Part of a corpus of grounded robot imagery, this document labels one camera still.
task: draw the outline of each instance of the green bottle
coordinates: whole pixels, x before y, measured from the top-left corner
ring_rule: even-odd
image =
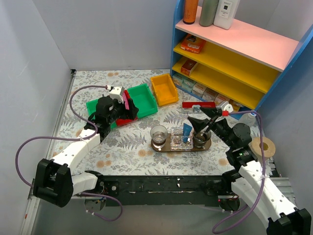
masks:
[[[213,24],[219,0],[203,0],[199,24],[208,27]]]

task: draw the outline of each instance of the robotic arm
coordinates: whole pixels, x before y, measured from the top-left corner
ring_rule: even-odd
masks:
[[[202,135],[210,136],[213,131],[229,146],[226,152],[229,163],[234,170],[223,174],[226,188],[229,192],[239,195],[249,207],[252,207],[261,189],[264,176],[261,173],[261,164],[251,152],[248,144],[252,141],[250,128],[238,123],[230,128],[226,119],[227,106],[217,108],[203,108],[201,110],[211,120],[199,120],[188,117],[194,127],[194,136],[203,129]],[[291,203],[270,178],[265,177],[265,184],[261,200],[255,208],[255,213],[267,228],[268,235],[309,235],[311,230],[311,215],[306,209],[299,210]]]
[[[110,95],[98,99],[95,113],[88,118],[96,124],[98,133],[88,140],[70,144],[51,160],[42,159],[38,163],[33,191],[36,197],[64,207],[73,195],[80,192],[103,193],[103,175],[86,171],[72,176],[71,172],[109,134],[113,122],[117,119],[135,120],[139,111],[133,100],[124,95],[123,87],[108,86],[107,89]],[[94,131],[94,126],[87,123],[79,139],[90,136]]]

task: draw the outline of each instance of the pink shelf top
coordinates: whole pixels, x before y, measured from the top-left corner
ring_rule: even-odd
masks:
[[[201,7],[198,7],[194,24],[182,20],[176,28],[208,42],[241,54],[278,71],[283,71],[291,58],[298,41],[258,28],[234,19],[229,30],[211,25],[199,25]]]

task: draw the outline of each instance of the white bottle label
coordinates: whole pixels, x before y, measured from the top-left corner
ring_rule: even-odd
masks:
[[[232,1],[223,0],[221,4],[219,16],[228,19],[232,5],[233,5]]]

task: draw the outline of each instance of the leaf pattern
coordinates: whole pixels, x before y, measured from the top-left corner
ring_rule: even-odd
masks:
[[[117,70],[117,71],[78,71],[71,93],[86,85],[119,85],[125,89],[147,83],[151,89],[150,78],[169,73],[169,70]],[[73,99],[74,109],[83,117],[88,117],[86,102],[108,93],[104,89],[90,88],[80,91]],[[72,172],[81,174],[85,170],[95,170],[104,175],[221,175],[233,169],[227,163],[228,150],[215,134],[212,146],[205,152],[159,153],[151,148],[150,130],[156,125],[181,127],[187,122],[188,114],[181,112],[182,101],[197,101],[193,96],[178,90],[179,102],[158,107],[158,112],[128,125],[113,129],[104,141],[87,154]],[[195,118],[206,118],[202,113],[190,114]],[[227,117],[230,126],[237,120]],[[63,117],[59,137],[75,138],[85,122],[77,118],[69,108]],[[258,127],[251,128],[252,137],[259,135]],[[53,152],[60,153],[70,142],[55,141]]]

